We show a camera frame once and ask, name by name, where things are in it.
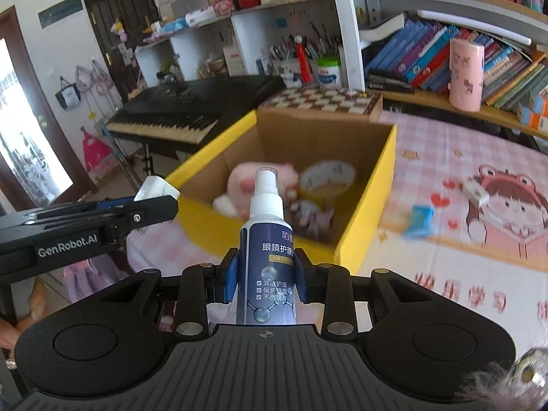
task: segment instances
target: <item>pink cylinder container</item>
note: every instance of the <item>pink cylinder container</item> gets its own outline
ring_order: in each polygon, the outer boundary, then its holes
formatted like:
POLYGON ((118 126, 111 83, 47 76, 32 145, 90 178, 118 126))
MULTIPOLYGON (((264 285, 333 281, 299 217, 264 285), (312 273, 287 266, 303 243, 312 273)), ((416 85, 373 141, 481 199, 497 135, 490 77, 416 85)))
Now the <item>pink cylinder container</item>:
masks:
POLYGON ((462 111, 479 111, 483 89, 482 45, 454 38, 450 43, 449 69, 451 84, 449 102, 462 111))

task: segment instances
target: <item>small white box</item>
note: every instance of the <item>small white box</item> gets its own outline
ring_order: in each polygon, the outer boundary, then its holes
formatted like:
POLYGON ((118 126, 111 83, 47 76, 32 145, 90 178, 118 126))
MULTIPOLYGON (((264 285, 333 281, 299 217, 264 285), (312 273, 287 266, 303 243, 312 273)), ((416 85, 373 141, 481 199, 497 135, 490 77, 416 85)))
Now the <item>small white box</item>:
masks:
POLYGON ((238 46, 224 46, 223 53, 229 76, 246 75, 246 68, 243 65, 242 54, 238 46))
POLYGON ((462 193, 476 208, 480 208, 489 202, 489 193, 475 179, 462 184, 462 193))

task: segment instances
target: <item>yellow box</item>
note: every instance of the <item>yellow box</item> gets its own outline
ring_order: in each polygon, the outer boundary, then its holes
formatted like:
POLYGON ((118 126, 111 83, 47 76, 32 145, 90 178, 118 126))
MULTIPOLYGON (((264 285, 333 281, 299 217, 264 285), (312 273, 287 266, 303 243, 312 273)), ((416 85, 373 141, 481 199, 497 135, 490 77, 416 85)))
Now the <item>yellow box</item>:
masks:
POLYGON ((226 191, 232 169, 241 162, 291 162, 295 170, 321 160, 340 159, 356 168, 356 182, 335 208, 330 243, 295 237, 314 263, 331 262, 351 273, 360 268, 390 194, 396 154, 395 125, 365 116, 260 108, 228 128, 169 177, 181 191, 177 219, 189 238, 222 258, 238 247, 243 222, 211 207, 226 191))

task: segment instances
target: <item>shelf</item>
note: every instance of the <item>shelf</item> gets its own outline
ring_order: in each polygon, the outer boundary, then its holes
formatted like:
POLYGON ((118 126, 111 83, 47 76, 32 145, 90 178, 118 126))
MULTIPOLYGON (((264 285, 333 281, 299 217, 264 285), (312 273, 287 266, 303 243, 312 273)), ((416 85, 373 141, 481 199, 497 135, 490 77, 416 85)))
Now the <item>shelf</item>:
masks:
POLYGON ((481 110, 477 113, 461 111, 449 103, 449 98, 447 96, 431 91, 415 90, 415 94, 404 94, 400 92, 389 91, 380 91, 380 93, 382 93, 383 98, 387 100, 393 100, 395 102, 403 103, 412 103, 414 105, 420 105, 430 108, 443 109, 452 113, 462 114, 480 120, 486 120, 487 122, 491 122, 493 124, 506 126, 508 128, 514 128, 515 130, 522 131, 523 133, 528 135, 548 139, 548 133, 544 133, 542 131, 535 130, 533 128, 520 124, 517 116, 514 113, 502 111, 501 109, 482 105, 481 110))
POLYGON ((382 0, 383 18, 417 9, 445 12, 494 24, 548 44, 548 16, 506 0, 382 0))

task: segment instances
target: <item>wooden door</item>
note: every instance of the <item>wooden door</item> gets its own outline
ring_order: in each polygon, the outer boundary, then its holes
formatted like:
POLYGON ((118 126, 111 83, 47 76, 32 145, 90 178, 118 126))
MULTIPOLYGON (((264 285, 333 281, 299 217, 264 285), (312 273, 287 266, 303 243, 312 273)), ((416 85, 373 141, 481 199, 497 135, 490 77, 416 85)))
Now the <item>wooden door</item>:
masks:
POLYGON ((124 63, 120 51, 120 37, 111 32, 111 27, 119 19, 128 40, 126 49, 133 49, 149 34, 143 34, 150 23, 158 21, 160 14, 154 0, 84 0, 95 31, 95 37, 108 64, 109 71, 124 101, 127 94, 136 88, 139 68, 124 63))
POLYGON ((16 210, 97 192, 40 87, 15 7, 0 13, 0 189, 16 210))

